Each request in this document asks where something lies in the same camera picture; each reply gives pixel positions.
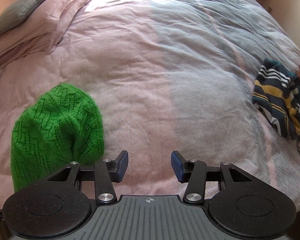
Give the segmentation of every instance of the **gray pillow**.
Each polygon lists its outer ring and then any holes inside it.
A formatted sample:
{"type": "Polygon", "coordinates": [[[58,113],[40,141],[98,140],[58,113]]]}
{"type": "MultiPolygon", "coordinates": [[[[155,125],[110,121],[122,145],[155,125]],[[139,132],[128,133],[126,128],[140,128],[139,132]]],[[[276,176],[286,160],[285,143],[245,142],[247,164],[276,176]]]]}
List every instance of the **gray pillow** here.
{"type": "Polygon", "coordinates": [[[0,34],[23,23],[45,0],[16,0],[0,15],[0,34]]]}

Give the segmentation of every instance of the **silver screw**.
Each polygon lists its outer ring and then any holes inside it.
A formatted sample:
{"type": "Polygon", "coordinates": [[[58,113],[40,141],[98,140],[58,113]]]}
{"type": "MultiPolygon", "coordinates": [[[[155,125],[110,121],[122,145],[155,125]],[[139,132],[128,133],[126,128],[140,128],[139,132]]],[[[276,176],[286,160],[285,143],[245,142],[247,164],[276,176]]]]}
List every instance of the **silver screw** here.
{"type": "Polygon", "coordinates": [[[188,195],[186,195],[186,199],[189,201],[198,201],[201,199],[201,196],[197,193],[190,193],[188,195]]]}
{"type": "Polygon", "coordinates": [[[98,196],[98,199],[103,202],[109,202],[114,199],[114,196],[110,193],[103,193],[98,196]]]}

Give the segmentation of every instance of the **pink pillow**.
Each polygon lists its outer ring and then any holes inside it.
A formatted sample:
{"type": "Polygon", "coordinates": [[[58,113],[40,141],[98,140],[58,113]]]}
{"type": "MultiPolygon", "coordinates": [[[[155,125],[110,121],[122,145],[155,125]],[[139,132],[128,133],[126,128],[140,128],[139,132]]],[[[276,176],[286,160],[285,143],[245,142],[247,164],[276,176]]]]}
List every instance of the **pink pillow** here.
{"type": "Polygon", "coordinates": [[[53,51],[89,0],[46,0],[21,25],[0,35],[0,69],[30,53],[53,51]]]}

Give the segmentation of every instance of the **bedspread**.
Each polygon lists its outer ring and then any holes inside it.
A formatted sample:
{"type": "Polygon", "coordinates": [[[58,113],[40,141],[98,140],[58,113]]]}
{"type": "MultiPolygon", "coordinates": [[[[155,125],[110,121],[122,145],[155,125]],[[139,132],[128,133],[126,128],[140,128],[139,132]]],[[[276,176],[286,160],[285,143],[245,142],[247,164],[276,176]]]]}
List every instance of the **bedspread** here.
{"type": "MultiPolygon", "coordinates": [[[[255,0],[92,0],[54,52],[0,70],[0,208],[13,193],[10,143],[24,109],[62,82],[103,115],[105,157],[127,150],[120,194],[183,194],[170,166],[229,161],[279,189],[300,210],[300,156],[251,103],[265,58],[290,71],[300,50],[255,0]]],[[[91,183],[84,185],[93,197],[91,183]]],[[[217,192],[207,183],[206,197],[217,192]]]]}

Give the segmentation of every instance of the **green beanie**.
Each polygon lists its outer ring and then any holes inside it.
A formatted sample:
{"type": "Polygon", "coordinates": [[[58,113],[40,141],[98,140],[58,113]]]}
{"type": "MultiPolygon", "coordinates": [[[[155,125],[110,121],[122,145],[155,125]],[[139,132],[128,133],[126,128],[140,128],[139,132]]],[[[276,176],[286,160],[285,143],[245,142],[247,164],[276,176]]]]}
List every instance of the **green beanie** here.
{"type": "Polygon", "coordinates": [[[60,84],[26,109],[12,130],[15,192],[72,161],[93,165],[104,152],[102,117],[93,99],[60,84]]]}

